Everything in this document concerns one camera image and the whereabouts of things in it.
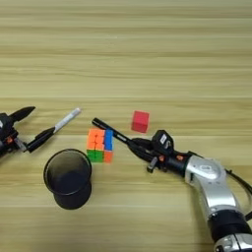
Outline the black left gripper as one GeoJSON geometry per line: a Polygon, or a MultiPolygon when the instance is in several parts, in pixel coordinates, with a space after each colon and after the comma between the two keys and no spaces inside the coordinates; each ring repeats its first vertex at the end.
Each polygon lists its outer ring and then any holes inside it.
{"type": "MultiPolygon", "coordinates": [[[[18,122],[29,116],[34,110],[34,106],[27,106],[15,111],[10,115],[10,117],[14,122],[18,122]]],[[[0,158],[7,153],[12,153],[17,150],[21,150],[22,152],[28,150],[32,153],[53,136],[54,130],[55,128],[51,127],[42,131],[27,145],[19,139],[18,132],[12,133],[10,136],[0,140],[0,158]]]]}

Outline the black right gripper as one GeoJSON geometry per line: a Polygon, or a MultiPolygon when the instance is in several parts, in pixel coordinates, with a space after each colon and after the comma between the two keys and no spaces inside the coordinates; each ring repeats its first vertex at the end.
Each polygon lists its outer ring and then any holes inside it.
{"type": "Polygon", "coordinates": [[[147,166],[147,171],[153,173],[155,168],[168,172],[169,170],[180,175],[185,176],[186,167],[190,157],[193,155],[191,152],[180,153],[177,151],[171,152],[168,156],[159,155],[154,157],[151,153],[153,149],[152,141],[143,138],[133,138],[129,143],[128,148],[138,158],[144,161],[151,161],[147,166]]]}

